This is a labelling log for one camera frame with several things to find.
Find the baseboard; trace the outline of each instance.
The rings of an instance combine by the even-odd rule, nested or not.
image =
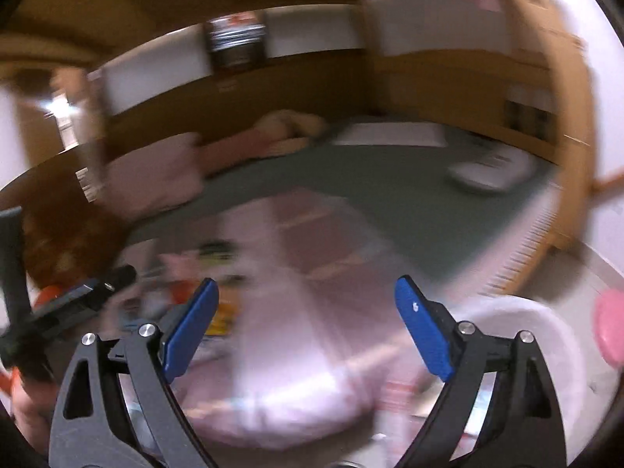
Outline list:
[[[583,241],[576,240],[568,253],[580,260],[592,273],[600,278],[609,288],[624,291],[624,276],[607,260],[601,257],[594,248]]]

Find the metal screw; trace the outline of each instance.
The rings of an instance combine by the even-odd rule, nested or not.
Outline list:
[[[83,345],[93,345],[96,342],[96,335],[93,333],[87,333],[82,336],[82,344]]]
[[[477,330],[472,322],[460,322],[458,325],[458,329],[460,333],[468,335],[474,334],[474,331]]]
[[[523,343],[533,343],[535,341],[535,336],[530,331],[522,331],[520,333],[520,339]]]
[[[156,332],[156,326],[153,324],[143,324],[138,328],[138,333],[143,337],[150,337]]]

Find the floor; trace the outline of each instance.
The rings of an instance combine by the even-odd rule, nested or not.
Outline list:
[[[587,369],[587,388],[581,420],[568,445],[569,462],[595,434],[619,383],[619,372],[603,361],[594,341],[594,299],[607,285],[581,262],[567,253],[550,254],[518,293],[553,308],[569,323],[582,346]],[[208,445],[221,468],[323,468],[333,461],[347,460],[365,468],[385,468],[383,450],[374,435],[374,421],[366,417],[343,433],[284,452],[234,449]]]

